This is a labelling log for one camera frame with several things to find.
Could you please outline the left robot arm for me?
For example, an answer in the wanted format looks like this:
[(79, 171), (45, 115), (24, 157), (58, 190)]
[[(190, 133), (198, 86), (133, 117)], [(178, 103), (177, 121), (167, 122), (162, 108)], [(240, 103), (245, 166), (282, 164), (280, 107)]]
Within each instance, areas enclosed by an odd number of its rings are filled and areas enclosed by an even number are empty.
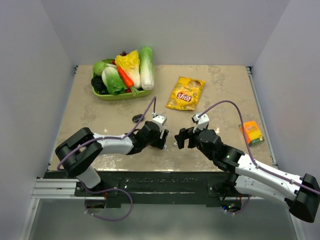
[(162, 150), (168, 134), (169, 130), (155, 121), (146, 121), (141, 129), (129, 136), (100, 135), (83, 127), (61, 143), (55, 154), (69, 177), (80, 180), (92, 196), (99, 196), (104, 184), (91, 166), (99, 155), (135, 155), (148, 146)]

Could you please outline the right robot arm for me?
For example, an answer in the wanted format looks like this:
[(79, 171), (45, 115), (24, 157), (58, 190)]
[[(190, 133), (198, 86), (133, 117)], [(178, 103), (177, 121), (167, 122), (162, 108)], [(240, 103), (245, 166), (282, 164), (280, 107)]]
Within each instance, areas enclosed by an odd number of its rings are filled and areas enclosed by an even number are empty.
[(179, 149), (188, 141), (189, 149), (197, 148), (220, 170), (230, 174), (222, 185), (227, 196), (240, 193), (274, 201), (304, 222), (315, 221), (320, 206), (320, 186), (313, 175), (299, 176), (259, 162), (224, 144), (212, 129), (182, 128), (174, 138)]

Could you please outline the black earbud charging case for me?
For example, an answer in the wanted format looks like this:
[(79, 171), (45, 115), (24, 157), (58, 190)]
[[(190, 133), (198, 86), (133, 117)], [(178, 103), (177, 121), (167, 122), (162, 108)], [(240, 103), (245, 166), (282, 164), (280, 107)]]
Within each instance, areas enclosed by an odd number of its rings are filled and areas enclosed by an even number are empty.
[(135, 116), (132, 117), (132, 121), (134, 123), (138, 123), (140, 120), (143, 121), (144, 120), (144, 115), (143, 114), (137, 114)]

